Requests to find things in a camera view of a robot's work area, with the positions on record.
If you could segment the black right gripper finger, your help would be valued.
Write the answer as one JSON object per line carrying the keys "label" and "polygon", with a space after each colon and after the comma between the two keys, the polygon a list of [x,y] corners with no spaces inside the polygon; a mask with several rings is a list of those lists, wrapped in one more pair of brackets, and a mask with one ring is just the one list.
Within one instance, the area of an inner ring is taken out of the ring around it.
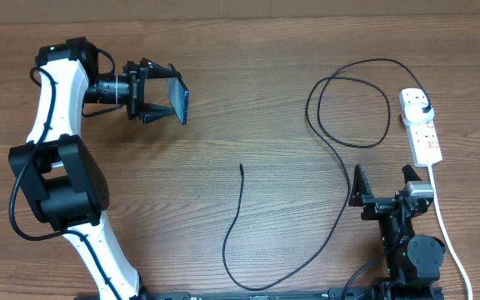
{"label": "black right gripper finger", "polygon": [[373,192],[368,183],[365,172],[360,164],[356,165],[353,173],[353,184],[350,193],[350,206],[364,206],[373,199]]}
{"label": "black right gripper finger", "polygon": [[418,174],[414,171],[413,167],[410,164],[407,164],[407,165],[402,167],[402,173],[403,173],[403,176],[404,176],[405,183],[422,180],[418,176]]}

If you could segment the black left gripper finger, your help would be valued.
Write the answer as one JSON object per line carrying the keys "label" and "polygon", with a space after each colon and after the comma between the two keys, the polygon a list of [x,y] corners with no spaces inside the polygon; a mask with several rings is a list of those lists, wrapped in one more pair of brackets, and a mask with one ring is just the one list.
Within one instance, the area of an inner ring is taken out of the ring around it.
{"label": "black left gripper finger", "polygon": [[144,77],[146,79],[164,79],[164,78],[180,78],[181,73],[169,63],[166,67],[163,67],[145,57],[140,61],[139,66],[143,68]]}
{"label": "black left gripper finger", "polygon": [[140,120],[143,124],[149,124],[160,118],[175,115],[176,112],[172,107],[165,107],[153,103],[145,102],[140,111]]}

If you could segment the blue Samsung Galaxy smartphone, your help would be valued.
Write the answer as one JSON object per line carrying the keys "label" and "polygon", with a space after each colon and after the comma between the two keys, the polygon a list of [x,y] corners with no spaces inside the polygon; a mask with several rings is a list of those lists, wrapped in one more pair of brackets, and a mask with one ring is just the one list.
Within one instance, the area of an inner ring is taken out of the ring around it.
{"label": "blue Samsung Galaxy smartphone", "polygon": [[186,125],[188,121],[188,102],[189,102],[189,90],[183,81],[182,75],[171,64],[168,64],[168,68],[175,72],[174,77],[167,79],[167,96],[172,104],[172,108],[177,114],[177,118],[182,125]]}

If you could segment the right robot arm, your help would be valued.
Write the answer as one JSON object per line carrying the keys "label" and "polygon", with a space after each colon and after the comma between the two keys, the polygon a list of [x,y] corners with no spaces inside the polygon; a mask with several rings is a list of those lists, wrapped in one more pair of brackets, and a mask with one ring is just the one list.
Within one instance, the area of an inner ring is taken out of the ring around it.
{"label": "right robot arm", "polygon": [[[410,165],[402,168],[405,185],[393,197],[375,197],[362,167],[354,168],[349,204],[361,207],[363,221],[377,221],[382,239],[382,254],[357,270],[341,295],[346,299],[442,299],[440,267],[446,252],[438,238],[417,235],[412,219],[426,213],[433,203],[432,184],[423,181]],[[354,279],[384,260],[387,276],[375,279],[368,287],[351,287]]]}

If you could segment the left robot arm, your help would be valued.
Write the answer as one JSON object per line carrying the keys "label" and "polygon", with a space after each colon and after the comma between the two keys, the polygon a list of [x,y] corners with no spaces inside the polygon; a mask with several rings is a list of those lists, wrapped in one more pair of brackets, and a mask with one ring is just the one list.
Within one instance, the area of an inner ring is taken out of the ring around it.
{"label": "left robot arm", "polygon": [[90,272],[100,299],[152,299],[139,272],[123,253],[108,219],[109,188],[102,170],[85,146],[85,104],[110,113],[126,108],[129,119],[148,124],[175,115],[188,120],[189,90],[172,65],[142,58],[129,61],[122,74],[100,72],[104,51],[85,37],[41,47],[31,69],[40,77],[37,115],[22,146],[8,154],[16,178],[9,201],[15,233],[32,241],[17,224],[16,198],[23,193],[34,217],[52,232],[41,240],[68,240]]}

